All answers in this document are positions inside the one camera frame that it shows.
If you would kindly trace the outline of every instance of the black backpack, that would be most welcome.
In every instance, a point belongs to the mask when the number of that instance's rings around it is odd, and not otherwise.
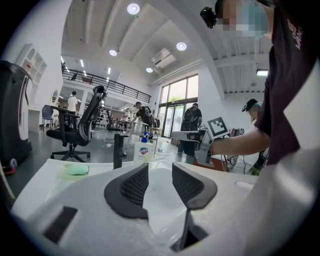
[[[194,117],[194,114],[193,114],[196,108],[197,107],[192,106],[185,111],[183,116],[183,121],[181,124],[181,131],[190,131],[191,123],[193,123],[197,119]]]

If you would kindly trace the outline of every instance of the glass door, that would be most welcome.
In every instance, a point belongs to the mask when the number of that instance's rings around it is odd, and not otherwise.
[[[180,131],[184,117],[185,105],[174,105],[166,108],[165,123],[163,128],[163,137],[170,138],[171,132]]]

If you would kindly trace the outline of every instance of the black railing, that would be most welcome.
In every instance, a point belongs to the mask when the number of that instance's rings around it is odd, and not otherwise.
[[[151,96],[148,94],[145,94],[139,90],[133,89],[129,86],[126,86],[124,84],[107,80],[105,77],[101,77],[94,74],[86,73],[86,76],[81,71],[69,69],[69,72],[64,69],[62,71],[62,77],[63,79],[70,80],[70,81],[76,81],[80,83],[85,83],[93,86],[104,86],[107,88],[107,90],[110,90],[112,92],[116,92],[119,94],[123,94],[132,98],[135,98],[137,100],[143,101],[143,102],[150,102]]]

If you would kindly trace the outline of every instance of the recessed light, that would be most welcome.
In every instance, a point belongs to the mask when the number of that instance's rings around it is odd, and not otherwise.
[[[267,77],[269,74],[269,70],[268,69],[257,69],[256,70],[256,75],[258,77]]]
[[[110,50],[109,53],[112,55],[112,56],[117,56],[117,52],[115,50]]]
[[[136,15],[138,12],[140,12],[140,6],[136,3],[131,3],[128,5],[127,9],[128,13],[131,15]]]
[[[179,50],[179,51],[184,51],[185,49],[187,49],[187,45],[184,43],[184,42],[178,42],[176,44],[176,48]]]

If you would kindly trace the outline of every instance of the gray floor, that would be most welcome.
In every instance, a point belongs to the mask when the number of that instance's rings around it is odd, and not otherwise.
[[[104,138],[112,141],[114,137],[114,132],[106,131],[105,129],[97,128],[95,132],[92,133],[93,137],[91,142],[85,146],[78,146],[76,150],[78,151],[89,151],[91,152],[91,158],[87,158],[86,155],[81,157],[88,163],[112,163],[113,162],[113,151],[114,145],[111,147],[102,148],[107,142],[104,142]],[[57,139],[50,138],[46,133],[34,133],[29,132],[29,140],[32,144],[32,151],[29,157],[22,162],[16,172],[12,175],[6,177],[8,184],[13,191],[13,194],[17,197],[22,189],[26,186],[29,180],[35,175],[35,173],[40,169],[40,167],[50,158],[51,152],[65,151],[69,147],[63,147],[62,142]],[[134,159],[134,143],[139,139],[132,136],[132,141],[129,147],[125,150],[127,158],[124,162],[133,161]],[[170,144],[168,139],[159,138],[157,149],[162,148],[163,152],[156,151],[156,157],[165,157],[166,160],[170,162],[184,162],[191,164],[193,161],[192,157],[185,154],[177,154],[177,147]],[[55,159],[61,159],[63,156],[55,156]],[[69,158],[68,161],[76,162],[74,158]]]

